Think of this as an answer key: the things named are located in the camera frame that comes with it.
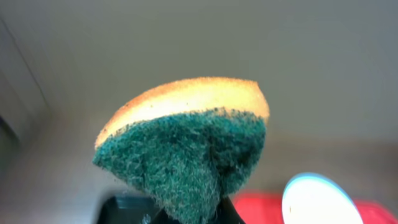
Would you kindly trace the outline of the orange green scrub sponge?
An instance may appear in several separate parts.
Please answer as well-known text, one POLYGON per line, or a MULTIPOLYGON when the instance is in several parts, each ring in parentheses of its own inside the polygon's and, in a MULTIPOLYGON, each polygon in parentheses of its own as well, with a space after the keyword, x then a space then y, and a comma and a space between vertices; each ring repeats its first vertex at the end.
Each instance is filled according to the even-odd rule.
POLYGON ((180 223, 208 223, 246 183, 270 111, 257 82, 199 77, 166 83, 115 112, 93 163, 151 196, 180 223))

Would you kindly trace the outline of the pale blue plate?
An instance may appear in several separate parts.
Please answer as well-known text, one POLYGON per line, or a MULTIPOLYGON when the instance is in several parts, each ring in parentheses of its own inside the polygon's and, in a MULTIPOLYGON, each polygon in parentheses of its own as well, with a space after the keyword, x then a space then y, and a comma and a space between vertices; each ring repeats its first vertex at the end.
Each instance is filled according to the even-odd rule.
POLYGON ((349 195, 331 179, 313 172, 288 181, 281 210, 285 224, 363 224, 349 195))

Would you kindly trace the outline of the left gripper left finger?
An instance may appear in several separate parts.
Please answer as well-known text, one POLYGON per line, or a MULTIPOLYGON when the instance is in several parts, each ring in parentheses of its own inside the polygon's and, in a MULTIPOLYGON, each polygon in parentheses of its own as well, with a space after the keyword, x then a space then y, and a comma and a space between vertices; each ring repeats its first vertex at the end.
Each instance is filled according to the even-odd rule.
POLYGON ((161 210, 151 220, 150 224, 169 224, 169 216, 167 215, 165 210, 161 210))

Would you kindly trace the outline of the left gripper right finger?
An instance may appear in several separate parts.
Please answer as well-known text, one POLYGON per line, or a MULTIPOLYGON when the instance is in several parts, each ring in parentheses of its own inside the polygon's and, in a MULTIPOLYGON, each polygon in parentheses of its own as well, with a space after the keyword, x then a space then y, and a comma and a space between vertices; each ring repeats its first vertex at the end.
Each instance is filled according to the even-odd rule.
POLYGON ((217 206, 217 224, 246 224, 229 197, 222 198, 217 206))

